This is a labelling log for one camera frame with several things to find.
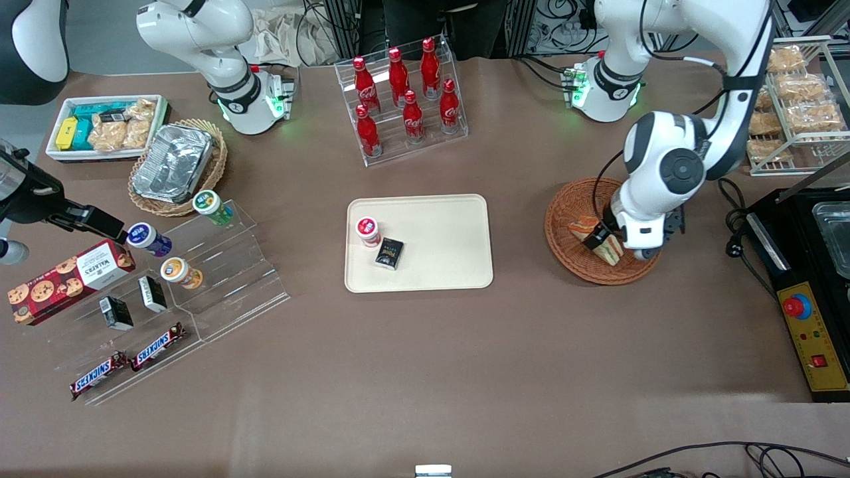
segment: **brown table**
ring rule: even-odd
[[[101,407],[70,403],[70,380],[52,370],[45,345],[0,321],[0,475],[366,478],[446,462],[461,478],[589,476],[727,439],[847,455],[850,407],[808,402],[775,303],[723,253],[728,205],[716,186],[689,204],[688,234],[632,285],[583,282],[547,247],[543,216],[555,191],[596,174],[646,111],[705,103],[719,84],[712,70],[653,62],[639,105],[615,124],[567,111],[515,62],[470,60],[460,75],[470,137],[369,169],[333,69],[305,71],[293,119],[257,137],[225,125],[199,75],[74,76],[67,96],[164,94],[173,119],[222,127],[222,196],[259,223],[292,300]],[[69,197],[127,222],[180,222],[133,206],[130,163],[39,164]],[[621,163],[610,173],[625,175]],[[733,179],[750,202],[791,183]],[[491,286],[346,291],[349,202],[468,192],[489,203]],[[12,236],[25,237],[33,257],[2,270],[6,288],[95,241],[48,225],[15,226]],[[660,463],[748,469],[738,449]]]

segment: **green-lidded jar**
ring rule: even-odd
[[[233,217],[233,211],[224,205],[215,191],[210,189],[198,191],[195,199],[192,200],[192,207],[199,214],[207,216],[215,225],[227,225]]]

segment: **acrylic bottle rack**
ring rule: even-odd
[[[165,233],[173,242],[166,258],[134,249],[136,270],[44,323],[27,327],[27,337],[47,340],[49,344],[57,370],[56,386],[67,389],[68,384],[96,368],[116,350],[130,358],[136,356],[181,322],[186,335],[152,363],[139,372],[133,372],[130,366],[116,370],[79,398],[87,405],[100,404],[289,299],[275,267],[265,259],[254,236],[257,224],[235,202],[225,204],[233,211],[226,226],[217,226],[202,216],[186,221]],[[161,279],[160,265],[170,257],[181,257],[203,272],[201,286],[187,290]],[[167,310],[156,313],[145,308],[138,284],[142,276],[155,278],[162,285]],[[99,301],[106,296],[127,303],[133,328],[121,332],[106,326],[99,307]]]
[[[422,94],[422,73],[419,65],[422,58],[422,42],[406,43],[399,45],[402,61],[407,67],[407,74],[411,89],[416,92],[419,107],[422,108],[422,123],[425,127],[425,139],[418,145],[412,145],[407,141],[405,134],[405,122],[402,110],[393,105],[392,90],[389,87],[389,50],[382,50],[365,55],[366,69],[371,73],[377,89],[377,97],[381,102],[381,112],[372,114],[372,119],[377,125],[378,138],[381,140],[383,153],[378,157],[369,157],[360,147],[360,155],[363,163],[369,167],[380,162],[386,162],[412,152],[425,150],[432,146],[441,145],[449,141],[469,136],[469,125],[467,116],[463,110],[463,97],[461,96],[461,83],[457,77],[454,54],[449,48],[448,42],[442,35],[434,37],[435,53],[439,60],[440,68],[440,91],[442,82],[451,78],[455,81],[455,92],[459,105],[457,107],[457,118],[460,127],[454,134],[444,134],[440,129],[442,120],[439,115],[439,98],[428,100]],[[360,145],[360,136],[357,135],[357,113],[355,108],[360,104],[357,88],[354,86],[354,67],[352,60],[340,61],[334,65],[337,71],[339,86],[343,90],[345,107],[348,117],[354,127],[354,137]]]

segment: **red emergency stop button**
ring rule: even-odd
[[[812,356],[812,366],[815,367],[815,368],[826,367],[826,357],[824,357],[824,356]]]
[[[782,301],[782,310],[785,314],[804,321],[812,315],[812,303],[805,295],[795,293]]]

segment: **coca-cola bottle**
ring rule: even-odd
[[[418,145],[425,139],[425,126],[422,124],[422,110],[417,103],[417,94],[412,89],[405,93],[405,111],[402,116],[405,119],[405,133],[407,141],[412,145]]]
[[[369,109],[369,114],[374,115],[381,112],[381,102],[377,99],[377,88],[371,73],[366,69],[366,60],[362,56],[355,56],[354,64],[354,86],[360,96],[360,103]]]
[[[401,61],[401,50],[396,47],[389,49],[389,88],[393,90],[393,104],[396,108],[405,107],[405,93],[411,89],[407,77],[407,67]]]
[[[455,80],[446,78],[443,82],[443,97],[439,99],[439,116],[443,119],[440,129],[443,133],[454,134],[460,127],[457,122],[457,107],[460,101],[455,93]]]
[[[357,135],[360,136],[360,144],[363,152],[368,157],[381,156],[381,140],[377,137],[377,125],[375,120],[369,117],[369,109],[363,105],[357,105]]]
[[[422,40],[422,93],[429,100],[439,97],[439,59],[434,52],[434,39]]]

